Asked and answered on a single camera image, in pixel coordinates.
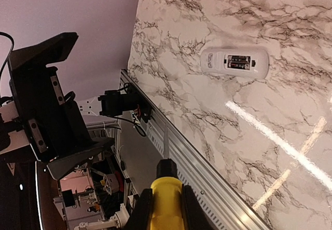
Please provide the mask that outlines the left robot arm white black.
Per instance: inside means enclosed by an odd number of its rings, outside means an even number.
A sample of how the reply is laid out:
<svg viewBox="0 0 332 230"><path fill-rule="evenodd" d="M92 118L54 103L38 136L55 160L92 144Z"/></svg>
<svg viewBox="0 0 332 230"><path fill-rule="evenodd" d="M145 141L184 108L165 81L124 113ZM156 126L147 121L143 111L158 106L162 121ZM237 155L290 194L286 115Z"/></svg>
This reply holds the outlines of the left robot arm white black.
<svg viewBox="0 0 332 230"><path fill-rule="evenodd" d="M135 110L147 122L151 104L134 87L108 90L77 103L75 93L63 93L56 63L65 61L78 34L65 32L39 44L11 48L4 64L9 68L11 96L1 98L1 168L16 165L23 182L1 177L1 229L39 229L35 162L46 164L52 177L64 178L76 166L110 147L114 140L93 140L83 115L119 118Z"/></svg>

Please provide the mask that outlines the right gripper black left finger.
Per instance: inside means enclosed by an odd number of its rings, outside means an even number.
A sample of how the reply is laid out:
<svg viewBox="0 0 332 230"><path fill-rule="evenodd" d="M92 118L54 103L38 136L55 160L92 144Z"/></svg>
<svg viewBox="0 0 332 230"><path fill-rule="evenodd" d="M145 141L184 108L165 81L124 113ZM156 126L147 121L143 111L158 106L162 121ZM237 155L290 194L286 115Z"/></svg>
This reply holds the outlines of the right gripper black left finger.
<svg viewBox="0 0 332 230"><path fill-rule="evenodd" d="M153 208L153 190L144 189L130 215L127 230L150 229L150 216Z"/></svg>

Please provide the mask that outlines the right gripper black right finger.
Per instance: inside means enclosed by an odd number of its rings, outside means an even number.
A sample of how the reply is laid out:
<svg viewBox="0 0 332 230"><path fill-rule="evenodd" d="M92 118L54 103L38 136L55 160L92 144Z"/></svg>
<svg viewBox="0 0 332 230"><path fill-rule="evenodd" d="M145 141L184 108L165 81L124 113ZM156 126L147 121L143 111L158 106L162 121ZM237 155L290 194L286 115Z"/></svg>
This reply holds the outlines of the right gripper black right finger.
<svg viewBox="0 0 332 230"><path fill-rule="evenodd" d="M181 204L185 229L210 229L210 224L190 185L182 186Z"/></svg>

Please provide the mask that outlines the yellow screwdriver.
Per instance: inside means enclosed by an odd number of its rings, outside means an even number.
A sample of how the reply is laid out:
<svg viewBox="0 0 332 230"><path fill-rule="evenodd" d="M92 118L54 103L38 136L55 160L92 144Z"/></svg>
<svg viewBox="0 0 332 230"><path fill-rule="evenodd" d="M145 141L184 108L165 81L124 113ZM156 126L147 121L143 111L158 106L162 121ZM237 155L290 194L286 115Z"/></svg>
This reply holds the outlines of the yellow screwdriver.
<svg viewBox="0 0 332 230"><path fill-rule="evenodd" d="M150 229L184 229L182 213L182 187L177 164L170 158L169 128L163 131L163 159L157 164L156 179L150 188L153 207Z"/></svg>

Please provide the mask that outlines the black AAA battery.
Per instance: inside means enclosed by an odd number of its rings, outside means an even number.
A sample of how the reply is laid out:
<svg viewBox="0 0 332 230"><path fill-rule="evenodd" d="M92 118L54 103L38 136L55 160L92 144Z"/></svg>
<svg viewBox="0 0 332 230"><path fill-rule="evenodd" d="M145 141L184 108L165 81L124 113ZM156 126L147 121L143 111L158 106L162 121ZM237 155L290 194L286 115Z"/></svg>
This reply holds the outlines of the black AAA battery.
<svg viewBox="0 0 332 230"><path fill-rule="evenodd" d="M243 56L243 55L229 55L228 60L230 60L232 62L249 63L251 60L251 57Z"/></svg>
<svg viewBox="0 0 332 230"><path fill-rule="evenodd" d="M228 68L250 70L250 63L229 62Z"/></svg>

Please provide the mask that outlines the white remote control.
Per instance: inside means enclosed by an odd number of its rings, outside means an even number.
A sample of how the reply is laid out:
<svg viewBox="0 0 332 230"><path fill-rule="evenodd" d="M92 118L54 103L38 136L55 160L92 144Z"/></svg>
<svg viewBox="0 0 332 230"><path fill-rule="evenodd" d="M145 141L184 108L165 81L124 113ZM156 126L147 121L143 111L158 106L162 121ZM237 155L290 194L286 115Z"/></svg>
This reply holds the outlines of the white remote control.
<svg viewBox="0 0 332 230"><path fill-rule="evenodd" d="M200 64L205 73L265 79L269 55L261 47L207 48L200 55Z"/></svg>

